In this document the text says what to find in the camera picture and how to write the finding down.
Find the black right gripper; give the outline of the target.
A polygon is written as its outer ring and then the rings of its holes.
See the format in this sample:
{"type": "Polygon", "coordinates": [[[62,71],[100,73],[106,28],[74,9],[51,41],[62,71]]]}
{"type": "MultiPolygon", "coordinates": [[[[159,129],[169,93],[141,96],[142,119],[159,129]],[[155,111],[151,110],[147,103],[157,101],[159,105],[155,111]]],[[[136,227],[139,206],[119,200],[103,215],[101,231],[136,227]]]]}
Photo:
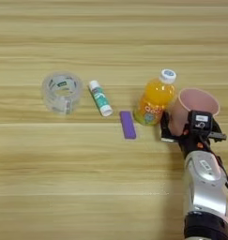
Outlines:
{"type": "Polygon", "coordinates": [[[164,112],[160,119],[160,137],[163,142],[178,143],[183,155],[186,157],[193,151],[212,152],[210,140],[216,142],[225,141],[227,136],[221,133],[221,129],[216,120],[213,120],[212,131],[209,134],[202,132],[192,133],[185,130],[181,135],[174,118],[164,112]]]}

